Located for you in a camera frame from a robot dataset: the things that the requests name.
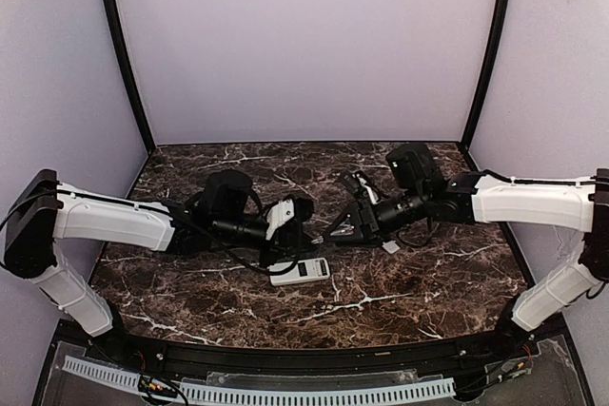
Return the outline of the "white remote control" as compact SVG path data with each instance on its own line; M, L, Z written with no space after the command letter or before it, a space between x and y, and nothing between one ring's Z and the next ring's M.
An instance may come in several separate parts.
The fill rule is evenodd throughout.
M331 276L329 264L325 258L300 260L298 264L279 276L271 276L273 286L295 285L318 280L326 280Z

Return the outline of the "white battery cover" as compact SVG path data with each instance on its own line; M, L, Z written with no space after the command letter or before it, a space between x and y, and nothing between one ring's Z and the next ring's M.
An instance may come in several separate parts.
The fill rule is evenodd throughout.
M382 248L388 254L395 254L401 250L401 247L393 240L384 242Z

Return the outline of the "clear handle screwdriver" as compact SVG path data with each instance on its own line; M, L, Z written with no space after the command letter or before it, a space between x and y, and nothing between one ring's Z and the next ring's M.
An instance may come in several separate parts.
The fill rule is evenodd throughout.
M321 243L339 243L339 242L349 242L353 236L355 235L354 230L352 228L336 228L336 229L328 229L322 235L317 236L312 240L313 244L321 244Z

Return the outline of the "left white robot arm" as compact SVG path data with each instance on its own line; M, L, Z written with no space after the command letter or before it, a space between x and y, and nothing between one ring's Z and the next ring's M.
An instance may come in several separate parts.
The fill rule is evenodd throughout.
M283 258L291 271L312 246L303 224L313 213L310 199L288 195L262 204L244 173L214 173L206 188L184 203L136 202L90 193L58 181L55 171L37 173L10 208L1 227L5 248L1 266L29 280L82 329L99 338L122 329L120 315L87 284L64 257L57 241L86 239L144 247L178 256L234 248L255 250L259 262L239 263L272 275Z

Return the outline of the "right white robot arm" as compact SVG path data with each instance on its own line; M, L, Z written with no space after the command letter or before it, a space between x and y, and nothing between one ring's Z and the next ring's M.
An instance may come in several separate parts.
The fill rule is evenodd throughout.
M343 175L353 196L325 230L336 245L381 245L417 222L521 222L565 227L583 240L540 283L512 299L498 321L501 334L527 335L595 286L608 281L608 176L535 180L504 177L490 170L446 180L439 170L397 174L401 193L384 197L362 172Z

